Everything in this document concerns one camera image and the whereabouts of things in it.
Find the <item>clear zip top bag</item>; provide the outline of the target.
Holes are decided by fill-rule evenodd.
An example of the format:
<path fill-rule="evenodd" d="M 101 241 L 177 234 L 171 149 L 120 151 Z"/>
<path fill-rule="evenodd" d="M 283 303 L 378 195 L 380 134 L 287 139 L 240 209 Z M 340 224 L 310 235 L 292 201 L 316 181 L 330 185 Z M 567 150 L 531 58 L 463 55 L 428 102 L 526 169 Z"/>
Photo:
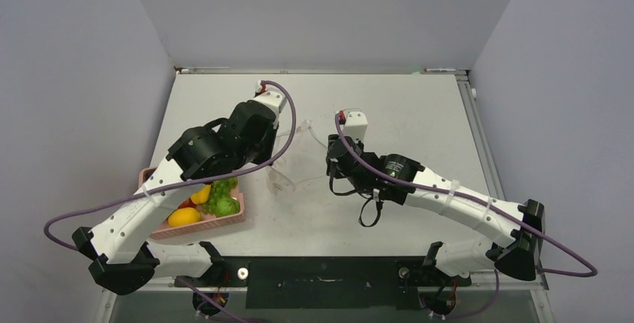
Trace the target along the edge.
<path fill-rule="evenodd" d="M 276 196 L 290 195 L 305 182 L 326 176 L 327 145 L 317 136 L 313 122 L 303 120 L 294 133 L 285 153 L 265 169 L 267 188 Z"/>

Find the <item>pink plastic basket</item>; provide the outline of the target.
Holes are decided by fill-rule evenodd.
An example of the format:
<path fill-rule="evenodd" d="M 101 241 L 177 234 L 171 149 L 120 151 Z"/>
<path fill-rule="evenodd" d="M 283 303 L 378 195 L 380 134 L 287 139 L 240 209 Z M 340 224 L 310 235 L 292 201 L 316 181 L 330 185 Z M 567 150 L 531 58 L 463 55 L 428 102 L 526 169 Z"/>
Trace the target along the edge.
<path fill-rule="evenodd" d="M 231 195 L 240 203 L 240 212 L 238 214 L 229 215 L 222 218 L 216 218 L 214 215 L 204 214 L 202 210 L 203 205 L 194 205 L 189 197 L 187 200 L 184 200 L 175 210 L 185 207 L 193 207 L 201 213 L 201 221 L 182 227 L 169 227 L 167 225 L 167 219 L 165 219 L 163 223 L 161 223 L 150 234 L 150 238 L 154 240 L 170 239 L 177 236 L 183 236 L 243 222 L 245 220 L 244 195 L 240 192 L 238 185 L 231 191 Z"/>

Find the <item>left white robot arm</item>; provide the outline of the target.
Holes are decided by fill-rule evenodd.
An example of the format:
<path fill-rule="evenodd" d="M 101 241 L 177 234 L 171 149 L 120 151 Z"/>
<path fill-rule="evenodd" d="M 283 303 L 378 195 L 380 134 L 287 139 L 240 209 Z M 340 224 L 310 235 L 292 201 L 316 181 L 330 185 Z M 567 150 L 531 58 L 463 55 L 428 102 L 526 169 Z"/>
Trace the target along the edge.
<path fill-rule="evenodd" d="M 165 245 L 148 239 L 196 191 L 199 179 L 226 179 L 246 164 L 270 164 L 286 103 L 280 94 L 258 96 L 240 102 L 228 118 L 185 130 L 131 202 L 95 227 L 79 227 L 72 239 L 92 260 L 88 270 L 95 283 L 118 295 L 158 277 L 218 283 L 222 257 L 211 243 Z"/>

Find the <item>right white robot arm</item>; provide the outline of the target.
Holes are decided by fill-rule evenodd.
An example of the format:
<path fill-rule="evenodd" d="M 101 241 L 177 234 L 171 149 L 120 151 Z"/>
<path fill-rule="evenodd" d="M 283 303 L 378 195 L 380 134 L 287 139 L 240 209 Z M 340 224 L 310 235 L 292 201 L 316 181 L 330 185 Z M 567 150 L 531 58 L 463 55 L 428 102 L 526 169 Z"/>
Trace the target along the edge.
<path fill-rule="evenodd" d="M 544 231 L 542 203 L 488 197 L 413 159 L 364 152 L 362 143 L 336 134 L 327 139 L 326 163 L 330 180 L 347 179 L 353 192 L 375 202 L 378 210 L 385 202 L 425 209 L 476 232 L 470 241 L 430 245 L 422 264 L 428 282 L 441 284 L 449 277 L 494 268 L 517 280 L 536 278 L 543 240 L 528 228 Z"/>

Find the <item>green lettuce head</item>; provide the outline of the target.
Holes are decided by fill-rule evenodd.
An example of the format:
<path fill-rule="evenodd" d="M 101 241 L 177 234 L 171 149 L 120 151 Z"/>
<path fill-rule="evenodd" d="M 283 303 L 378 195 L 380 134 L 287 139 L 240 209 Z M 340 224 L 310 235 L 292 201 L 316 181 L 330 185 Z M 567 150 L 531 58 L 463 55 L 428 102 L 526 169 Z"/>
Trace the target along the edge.
<path fill-rule="evenodd" d="M 203 204 L 203 213 L 222 218 L 240 212 L 239 201 L 231 195 L 238 185 L 236 178 L 218 180 L 210 185 L 208 200 Z"/>

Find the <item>yellow bell pepper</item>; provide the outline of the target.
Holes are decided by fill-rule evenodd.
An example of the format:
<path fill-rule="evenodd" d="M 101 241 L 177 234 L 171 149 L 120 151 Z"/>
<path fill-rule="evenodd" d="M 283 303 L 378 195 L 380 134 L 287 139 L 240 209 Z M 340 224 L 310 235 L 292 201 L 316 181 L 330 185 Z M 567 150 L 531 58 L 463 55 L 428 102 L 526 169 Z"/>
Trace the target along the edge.
<path fill-rule="evenodd" d="M 210 194 L 212 192 L 211 185 L 205 185 L 198 192 L 190 196 L 190 200 L 194 205 L 203 205 L 209 201 Z"/>

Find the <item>yellow lemon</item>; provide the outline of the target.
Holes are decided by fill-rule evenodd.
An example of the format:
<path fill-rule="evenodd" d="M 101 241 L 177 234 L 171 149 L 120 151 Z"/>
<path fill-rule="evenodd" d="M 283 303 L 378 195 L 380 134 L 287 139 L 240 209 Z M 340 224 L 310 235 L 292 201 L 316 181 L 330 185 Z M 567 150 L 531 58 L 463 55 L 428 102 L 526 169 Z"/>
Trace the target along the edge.
<path fill-rule="evenodd" d="M 201 213 L 193 207 L 185 207 L 175 210 L 167 219 L 169 227 L 182 227 L 201 221 Z"/>

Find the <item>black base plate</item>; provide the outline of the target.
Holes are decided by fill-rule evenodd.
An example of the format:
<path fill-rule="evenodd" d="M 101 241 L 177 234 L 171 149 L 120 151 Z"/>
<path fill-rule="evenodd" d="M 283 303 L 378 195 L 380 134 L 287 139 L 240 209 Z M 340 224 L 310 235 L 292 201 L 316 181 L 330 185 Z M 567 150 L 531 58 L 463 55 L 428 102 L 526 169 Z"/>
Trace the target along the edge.
<path fill-rule="evenodd" d="M 428 299 L 453 283 L 423 256 L 225 256 L 202 277 L 180 276 L 179 287 L 244 288 L 248 309 L 418 310 L 419 291 Z"/>

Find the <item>aluminium table rail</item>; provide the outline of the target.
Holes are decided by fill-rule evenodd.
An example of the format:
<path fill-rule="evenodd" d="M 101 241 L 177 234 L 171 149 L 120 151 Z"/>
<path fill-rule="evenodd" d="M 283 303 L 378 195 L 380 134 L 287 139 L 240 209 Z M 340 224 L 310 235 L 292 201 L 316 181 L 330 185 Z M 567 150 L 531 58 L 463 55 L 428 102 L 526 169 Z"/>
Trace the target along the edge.
<path fill-rule="evenodd" d="M 476 106 L 476 92 L 470 83 L 469 71 L 459 70 L 455 75 L 458 90 L 461 95 L 467 120 L 475 142 L 476 151 L 484 174 L 488 193 L 499 199 L 505 200 L 505 193 L 499 179 L 498 170 L 493 159 L 493 154 L 487 141 L 484 127 Z"/>

